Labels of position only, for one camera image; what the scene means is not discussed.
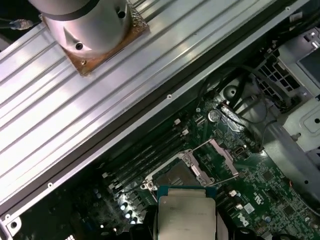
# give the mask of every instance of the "capacitor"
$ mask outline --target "capacitor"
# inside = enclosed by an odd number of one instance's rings
[[[268,224],[271,222],[271,217],[269,217],[268,215],[263,215],[262,219]]]
[[[126,218],[126,219],[129,219],[129,218],[131,217],[131,215],[132,215],[132,211],[129,210],[129,211],[125,214],[125,218]]]
[[[252,231],[249,228],[245,227],[239,227],[235,229],[234,234],[233,234],[233,239],[234,240],[256,240],[257,235],[254,231]]]
[[[136,224],[138,222],[138,218],[134,217],[132,218],[130,224]]]
[[[128,203],[127,202],[124,202],[121,206],[120,206],[120,209],[123,211],[126,209],[126,207],[128,206]]]
[[[208,119],[212,123],[219,122],[221,119],[221,116],[222,116],[221,112],[217,109],[213,109],[208,113]]]
[[[319,225],[318,224],[316,224],[316,223],[314,223],[314,222],[309,222],[309,226],[311,227],[311,228],[313,228],[313,229],[316,229],[316,230],[318,230],[319,229]]]

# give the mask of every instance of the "cable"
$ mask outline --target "cable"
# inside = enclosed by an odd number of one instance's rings
[[[243,98],[237,105],[234,106],[233,111],[236,112],[239,108],[241,108],[241,106],[242,106],[243,104],[246,103],[246,101],[252,100],[254,96],[256,96],[256,98],[259,97],[258,95],[252,95],[252,96],[247,96],[247,97]]]
[[[240,100],[242,94],[245,91],[245,86],[247,84],[248,78],[247,77],[242,77],[240,80],[240,83],[238,85],[238,87],[236,88],[236,92],[233,96],[233,98],[230,100],[230,103],[228,104],[228,106],[230,108],[234,108],[234,106],[237,104],[237,102]]]
[[[196,108],[199,107],[199,104],[201,103],[202,97],[206,93],[209,85],[211,84],[211,81],[216,79],[215,76],[222,74],[220,71],[221,71],[221,69],[219,68],[218,72],[214,71],[214,72],[210,73],[209,76],[204,80],[204,82],[203,82],[203,84],[202,84],[202,86],[201,86],[201,88],[200,88],[200,90],[198,92],[198,95],[196,97],[195,108],[194,108],[193,113],[195,113],[196,112]],[[210,92],[213,92],[214,95],[216,94],[216,91],[214,89],[211,90]]]
[[[270,122],[268,122],[265,126],[264,126],[264,129],[263,129],[263,134],[262,134],[262,138],[261,138],[261,146],[260,146],[260,151],[263,150],[263,147],[264,147],[264,144],[265,144],[265,137],[266,137],[266,133],[267,133],[267,129],[268,127],[271,125],[271,124],[274,124],[276,123],[277,120],[272,120]]]
[[[234,120],[233,118],[231,118],[230,116],[228,116],[225,112],[221,111],[221,113],[229,120],[231,120],[232,122],[238,124],[239,126],[243,127],[243,128],[247,128],[246,125],[242,124],[241,122],[238,122],[237,120]]]
[[[263,123],[263,122],[267,119],[267,117],[268,117],[268,106],[267,106],[267,102],[266,102],[266,101],[263,101],[263,102],[264,102],[264,106],[265,106],[265,114],[264,114],[264,116],[262,117],[262,119],[259,120],[259,121],[251,121],[251,120],[249,120],[249,119],[247,119],[247,118],[239,115],[239,114],[236,113],[235,111],[233,111],[228,105],[226,105],[226,104],[222,104],[222,105],[223,105],[225,108],[227,108],[232,114],[234,114],[235,116],[237,116],[239,119],[241,119],[241,120],[243,120],[243,121],[245,121],[245,122],[247,122],[247,123],[249,123],[249,124],[261,124],[261,123]]]
[[[290,103],[290,98],[288,97],[288,95],[278,86],[276,85],[271,79],[269,79],[268,77],[266,77],[262,72],[260,72],[259,70],[250,67],[250,66],[246,66],[246,65],[242,65],[242,64],[230,64],[230,66],[234,66],[235,68],[241,68],[244,69],[246,71],[248,71],[249,73],[255,75],[256,77],[258,77],[259,79],[267,82],[270,87],[272,87],[283,100],[287,100],[289,101],[288,103]]]
[[[0,22],[0,29],[11,29],[12,24],[10,22]]]
[[[13,22],[14,20],[11,20],[11,19],[7,19],[7,18],[0,17],[0,21]]]
[[[216,91],[220,93],[228,84],[241,75],[243,71],[239,68],[234,69],[223,81],[216,86]]]

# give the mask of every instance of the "screw hole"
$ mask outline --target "screw hole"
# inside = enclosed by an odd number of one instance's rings
[[[118,13],[118,18],[123,19],[126,16],[126,13],[124,11],[119,11]]]
[[[15,229],[18,226],[18,224],[15,221],[13,221],[10,226],[12,229]]]
[[[77,50],[81,50],[83,47],[84,47],[84,45],[83,45],[81,42],[78,42],[78,43],[75,45],[75,49],[77,49]]]

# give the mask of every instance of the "integrated circuit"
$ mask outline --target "integrated circuit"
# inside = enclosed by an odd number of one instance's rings
[[[295,213],[295,210],[291,207],[291,206],[286,206],[284,209],[283,209],[284,213],[287,215],[287,216],[290,216],[292,214]]]
[[[270,181],[273,178],[273,174],[270,171],[266,171],[262,174],[266,181]]]

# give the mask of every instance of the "metal frame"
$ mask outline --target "metal frame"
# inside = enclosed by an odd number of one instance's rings
[[[272,1],[145,0],[150,32],[85,78],[33,28],[0,54],[0,205]]]
[[[199,74],[197,74],[193,79],[188,81],[183,87],[181,87],[178,90],[176,90],[175,92],[173,92],[171,94],[170,98],[167,98],[167,99],[161,101],[158,105],[156,105],[156,107],[151,109],[147,114],[145,114],[141,118],[139,118],[139,120],[135,121],[133,124],[129,124],[129,126],[125,130],[122,130],[120,134],[117,133],[112,138],[112,140],[109,141],[107,144],[98,145],[98,147],[99,147],[98,150],[94,150],[94,151],[88,151],[87,150],[87,152],[82,156],[83,160],[81,162],[71,162],[71,164],[69,166],[65,167],[60,172],[59,177],[56,176],[56,177],[50,179],[50,182],[49,182],[50,187],[39,188],[38,189],[39,191],[35,195],[32,195],[32,196],[29,196],[29,197],[25,198],[23,200],[23,204],[18,204],[14,208],[11,208],[11,209],[7,208],[7,210],[9,210],[9,211],[6,211],[5,213],[6,214],[9,213],[9,217],[7,219],[4,219],[3,218],[4,215],[2,215],[1,224],[6,226],[12,220],[14,220],[15,218],[19,217],[20,214],[22,214],[24,211],[29,209],[32,205],[37,203],[43,197],[45,197],[46,195],[51,193],[54,189],[56,189],[57,187],[62,185],[66,180],[70,179],[72,176],[74,176],[76,173],[78,173],[84,167],[88,166],[91,162],[93,162],[95,159],[97,159],[99,156],[101,156],[105,151],[110,149],[115,144],[119,143],[121,140],[125,139],[128,135],[134,133],[137,128],[139,128],[141,126],[144,126],[144,125],[149,125],[151,122],[153,122],[153,124],[150,125],[150,128],[151,128],[151,126],[155,126],[155,125],[159,124],[160,121],[163,120],[163,117],[162,118],[159,117],[159,114],[161,113],[161,115],[168,116],[169,112],[167,114],[167,113],[165,113],[165,111],[168,111],[168,109],[171,109],[170,111],[172,111],[172,108],[171,108],[172,104],[173,105],[177,104],[177,105],[179,105],[179,107],[182,107],[182,105],[184,105],[187,102],[191,101],[192,100],[192,98],[191,98],[192,95],[194,95],[194,97],[196,96],[195,93],[196,93],[197,87],[199,87],[201,81],[208,74],[210,74],[212,71],[217,69],[223,63],[225,63],[230,58],[235,56],[237,53],[239,53],[240,51],[245,49],[247,46],[252,44],[259,37],[261,37],[265,32],[267,32],[268,30],[272,29],[276,24],[278,24],[284,18],[288,17],[295,10],[297,10],[298,8],[300,8],[302,5],[304,5],[307,2],[308,2],[308,0],[298,0],[295,3],[293,3],[290,7],[283,8],[283,11],[280,14],[278,14],[272,20],[267,22],[263,27],[261,27],[260,29],[255,31],[253,34],[251,34],[245,40],[243,40],[240,43],[238,43],[233,49],[231,49],[230,51],[226,52],[224,55],[220,56],[219,59],[217,59],[212,65],[210,65],[204,71],[202,71]],[[208,41],[210,39],[213,40],[214,39],[214,37],[213,37],[214,35],[215,34],[211,35],[210,37],[206,38],[204,41],[206,42],[206,41]],[[202,51],[206,51],[205,46],[206,45],[204,44],[204,42],[202,42],[202,44],[196,45],[195,49],[197,49],[198,51],[200,49],[202,49]],[[10,50],[7,52],[7,54],[9,55],[10,51],[12,51],[13,49],[14,49],[14,47],[10,48]],[[187,51],[187,52],[184,52],[184,53],[187,54],[187,55],[182,54],[184,56],[183,59],[185,59],[185,58],[188,59],[187,56],[192,56],[192,51],[191,50]],[[168,72],[170,67],[171,66],[167,66],[166,74],[170,73],[170,72]],[[71,77],[73,77],[73,73],[70,73],[70,69],[69,68],[61,69],[61,70],[65,70],[65,71],[63,71],[62,73],[60,72],[59,74],[69,73],[69,75]],[[158,76],[157,77],[164,77],[162,74],[163,74],[163,72],[158,71]],[[95,127],[96,127],[95,128],[95,133],[101,129],[98,126],[95,126]]]
[[[307,42],[304,36],[312,33],[315,33],[314,38],[310,42]],[[311,29],[282,45],[279,48],[278,57],[280,62],[290,72],[290,75],[295,77],[313,97],[320,95],[320,83],[309,74],[300,63],[300,60],[318,48],[313,45],[315,42],[320,42],[320,32],[317,28]]]

